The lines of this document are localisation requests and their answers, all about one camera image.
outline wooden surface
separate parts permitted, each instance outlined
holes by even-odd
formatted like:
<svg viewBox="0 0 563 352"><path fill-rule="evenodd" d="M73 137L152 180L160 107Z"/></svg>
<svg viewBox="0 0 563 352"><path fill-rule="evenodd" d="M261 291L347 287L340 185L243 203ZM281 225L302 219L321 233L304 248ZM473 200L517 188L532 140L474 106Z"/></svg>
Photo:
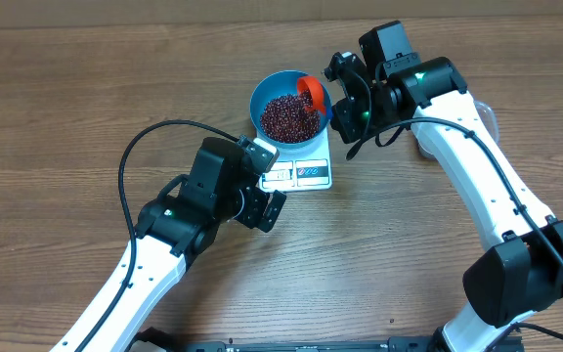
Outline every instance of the wooden surface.
<svg viewBox="0 0 563 352"><path fill-rule="evenodd" d="M0 28L563 15L563 0L0 0Z"/></svg>
<svg viewBox="0 0 563 352"><path fill-rule="evenodd" d="M113 270L127 242L116 170L136 133L187 118L252 135L260 79L319 74L384 22L0 31L0 351L50 348ZM452 59L494 107L505 154L563 218L563 16L403 23L421 58ZM140 142L125 175L134 214L190 170L207 135L171 127ZM236 343L375 340L429 334L457 313L482 250L440 166L410 133L351 162L329 139L333 188L289 195L270 234L222 226L145 327ZM533 321L563 331L563 300Z"/></svg>

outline bowl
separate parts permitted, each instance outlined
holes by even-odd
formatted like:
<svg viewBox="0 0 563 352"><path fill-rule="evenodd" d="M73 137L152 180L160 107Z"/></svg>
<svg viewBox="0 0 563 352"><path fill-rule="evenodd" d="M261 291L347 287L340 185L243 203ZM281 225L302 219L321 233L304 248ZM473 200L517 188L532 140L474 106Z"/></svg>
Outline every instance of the bowl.
<svg viewBox="0 0 563 352"><path fill-rule="evenodd" d="M319 137L323 134L323 131L326 130L327 124L329 123L329 120L327 119L325 114L319 112L319 115L321 116L321 125L319 126L319 132L317 132L317 134L311 139L299 143L278 142L267 136L262 130L262 125L260 124L260 116L262 116L262 113L264 112L264 107L269 104L269 102L274 98L288 94L296 95L297 79L307 75L307 73L298 70L285 70L273 73L270 76L264 78L257 85L257 87L255 87L255 90L251 95L249 111L251 114L251 122L253 122L253 126L255 126L255 129L257 130L258 137L280 150L293 151L303 149L311 145L314 141L319 139ZM329 93L327 92L325 87L323 87L323 92L325 93L325 108L327 110L331 110L331 97L329 96Z"/></svg>

